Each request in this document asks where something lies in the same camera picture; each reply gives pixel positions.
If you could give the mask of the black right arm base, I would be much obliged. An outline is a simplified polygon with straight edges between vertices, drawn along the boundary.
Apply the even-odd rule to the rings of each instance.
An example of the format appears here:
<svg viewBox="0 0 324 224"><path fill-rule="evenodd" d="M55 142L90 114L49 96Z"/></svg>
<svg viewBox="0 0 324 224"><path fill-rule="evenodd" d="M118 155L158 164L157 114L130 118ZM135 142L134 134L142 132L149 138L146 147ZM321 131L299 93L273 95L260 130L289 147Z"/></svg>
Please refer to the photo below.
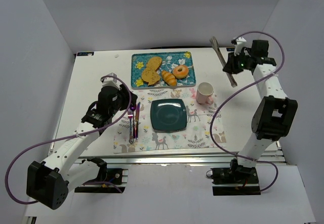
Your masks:
<svg viewBox="0 0 324 224"><path fill-rule="evenodd" d="M231 167L211 168L206 177L212 181L214 196L260 195L258 174L255 168L250 173Z"/></svg>

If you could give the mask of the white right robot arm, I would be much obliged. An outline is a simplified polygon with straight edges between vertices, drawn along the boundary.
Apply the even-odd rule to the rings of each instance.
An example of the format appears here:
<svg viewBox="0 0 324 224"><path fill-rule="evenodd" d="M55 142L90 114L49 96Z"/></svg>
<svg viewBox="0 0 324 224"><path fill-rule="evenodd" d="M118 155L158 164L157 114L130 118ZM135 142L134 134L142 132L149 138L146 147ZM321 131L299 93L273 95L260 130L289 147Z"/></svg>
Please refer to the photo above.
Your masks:
<svg viewBox="0 0 324 224"><path fill-rule="evenodd" d="M235 49L228 55L224 72L239 74L244 70L250 71L261 98L252 118L252 134L230 164L232 173L251 175L264 151L273 142L288 135L298 103L289 99L280 85L276 76L276 61L268 55L268 41L254 40L250 48L246 47L243 37L232 43Z"/></svg>

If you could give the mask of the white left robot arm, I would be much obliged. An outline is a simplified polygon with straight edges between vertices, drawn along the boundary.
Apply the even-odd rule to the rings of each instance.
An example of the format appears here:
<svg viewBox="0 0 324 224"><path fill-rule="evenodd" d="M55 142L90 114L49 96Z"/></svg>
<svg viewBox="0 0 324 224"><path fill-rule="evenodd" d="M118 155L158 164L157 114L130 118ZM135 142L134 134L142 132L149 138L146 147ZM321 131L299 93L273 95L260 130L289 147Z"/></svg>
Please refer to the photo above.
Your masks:
<svg viewBox="0 0 324 224"><path fill-rule="evenodd" d="M88 182L103 182L107 177L107 163L90 157L75 169L72 165L87 147L113 124L118 111L128 110L136 105L137 95L125 84L117 85L104 78L98 99L89 107L76 128L73 138L66 140L55 152L42 162L32 162L27 170L29 197L48 208L58 209L69 192Z"/></svg>

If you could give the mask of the silver metal tongs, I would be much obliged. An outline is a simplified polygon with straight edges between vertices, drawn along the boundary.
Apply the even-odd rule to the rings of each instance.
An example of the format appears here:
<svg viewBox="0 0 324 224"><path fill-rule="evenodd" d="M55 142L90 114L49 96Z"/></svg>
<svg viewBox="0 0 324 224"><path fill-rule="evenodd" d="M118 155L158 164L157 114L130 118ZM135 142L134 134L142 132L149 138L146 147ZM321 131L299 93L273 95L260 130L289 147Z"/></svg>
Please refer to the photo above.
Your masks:
<svg viewBox="0 0 324 224"><path fill-rule="evenodd" d="M221 51L219 49L218 41L216 40L216 38L214 36L211 37L210 43L212 45L212 48L216 52L216 54L217 54L217 56L218 56L218 58L219 58L219 60L221 62L221 65L224 67L226 62L225 62L224 57L223 57L223 55L222 55L222 53L221 53ZM231 74L227 73L227 72L226 72L226 75L227 75L227 77L228 77L228 79L230 81L231 86L236 87L237 82L235 81L234 77Z"/></svg>

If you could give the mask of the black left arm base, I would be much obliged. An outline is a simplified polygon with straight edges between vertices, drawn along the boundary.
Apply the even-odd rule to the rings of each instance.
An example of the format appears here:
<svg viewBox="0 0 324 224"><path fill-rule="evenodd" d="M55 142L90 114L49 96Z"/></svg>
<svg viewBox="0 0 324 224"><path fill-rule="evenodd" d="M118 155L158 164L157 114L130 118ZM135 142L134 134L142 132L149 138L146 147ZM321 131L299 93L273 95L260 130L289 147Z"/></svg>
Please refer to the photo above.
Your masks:
<svg viewBox="0 0 324 224"><path fill-rule="evenodd" d="M99 168L94 179L88 180L86 185L74 189L75 193L118 193L122 194L128 181L128 169L108 168L107 163L100 158L91 157L82 160L84 163L94 163Z"/></svg>

